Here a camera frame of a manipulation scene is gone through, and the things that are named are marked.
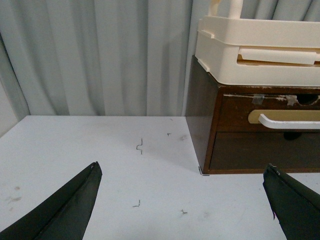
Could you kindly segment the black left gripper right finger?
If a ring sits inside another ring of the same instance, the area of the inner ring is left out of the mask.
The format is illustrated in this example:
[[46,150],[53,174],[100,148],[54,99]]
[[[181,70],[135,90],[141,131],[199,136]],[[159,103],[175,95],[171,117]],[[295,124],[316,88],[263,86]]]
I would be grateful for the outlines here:
[[274,218],[288,240],[320,238],[320,195],[276,166],[268,164],[263,188]]

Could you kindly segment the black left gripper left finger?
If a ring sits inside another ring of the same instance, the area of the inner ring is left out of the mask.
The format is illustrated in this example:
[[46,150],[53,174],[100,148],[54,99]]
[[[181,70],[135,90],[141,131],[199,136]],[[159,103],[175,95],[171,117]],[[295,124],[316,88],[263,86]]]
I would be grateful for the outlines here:
[[0,233],[2,240],[81,240],[102,180],[93,162],[40,205]]

